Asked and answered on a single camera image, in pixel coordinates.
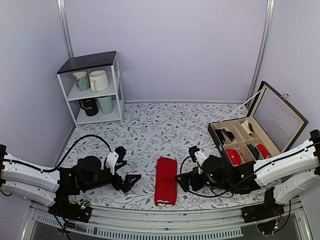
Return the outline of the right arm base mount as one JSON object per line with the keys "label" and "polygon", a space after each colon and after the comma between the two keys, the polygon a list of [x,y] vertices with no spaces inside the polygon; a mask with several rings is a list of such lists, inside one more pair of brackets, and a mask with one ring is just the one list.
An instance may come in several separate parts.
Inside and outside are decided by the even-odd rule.
{"label": "right arm base mount", "polygon": [[256,225],[259,232],[265,236],[280,232],[288,223],[292,211],[292,204],[289,200],[289,211],[286,220],[284,205],[277,204],[274,197],[275,187],[270,187],[264,193],[264,202],[258,205],[247,206],[241,209],[241,216],[245,223],[266,220],[268,218],[279,217],[272,222],[259,223]]}

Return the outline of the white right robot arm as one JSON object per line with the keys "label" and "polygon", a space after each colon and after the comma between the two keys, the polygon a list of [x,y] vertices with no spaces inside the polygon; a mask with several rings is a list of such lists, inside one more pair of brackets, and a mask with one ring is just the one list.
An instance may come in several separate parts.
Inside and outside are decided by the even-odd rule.
{"label": "white right robot arm", "polygon": [[197,146],[189,148],[188,157],[196,167],[189,172],[179,172],[175,180],[184,192],[193,195],[203,187],[221,189],[223,195],[244,195],[289,176],[265,192],[268,200],[259,206],[258,213],[262,218],[269,218],[278,210],[278,205],[285,205],[319,180],[320,131],[311,131],[307,140],[291,150],[239,166],[233,166],[227,158],[206,155]]}

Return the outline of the red sock pair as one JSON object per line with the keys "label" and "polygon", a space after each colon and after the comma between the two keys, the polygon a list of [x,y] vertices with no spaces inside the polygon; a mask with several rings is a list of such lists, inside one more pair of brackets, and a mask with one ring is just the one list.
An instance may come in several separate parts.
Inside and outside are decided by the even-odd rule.
{"label": "red sock pair", "polygon": [[174,159],[161,157],[156,163],[155,194],[156,206],[175,205],[177,200],[178,164]]}

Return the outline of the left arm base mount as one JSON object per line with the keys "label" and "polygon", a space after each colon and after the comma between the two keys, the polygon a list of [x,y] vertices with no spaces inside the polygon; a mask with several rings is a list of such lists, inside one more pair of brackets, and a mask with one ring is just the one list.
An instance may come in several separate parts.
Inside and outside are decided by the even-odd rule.
{"label": "left arm base mount", "polygon": [[80,199],[70,202],[68,196],[63,196],[55,200],[55,203],[48,208],[48,213],[64,219],[88,223],[92,208],[88,200]]}

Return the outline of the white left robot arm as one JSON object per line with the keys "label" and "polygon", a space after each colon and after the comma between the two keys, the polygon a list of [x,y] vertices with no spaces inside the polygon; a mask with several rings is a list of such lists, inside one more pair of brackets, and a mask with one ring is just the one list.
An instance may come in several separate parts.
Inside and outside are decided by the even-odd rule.
{"label": "white left robot arm", "polygon": [[31,165],[9,154],[0,160],[0,189],[47,207],[54,206],[63,217],[70,217],[75,211],[70,196],[106,185],[127,193],[140,180],[139,174],[118,175],[117,170],[127,164],[125,155],[126,149],[119,146],[105,161],[86,156],[73,167],[48,168]]}

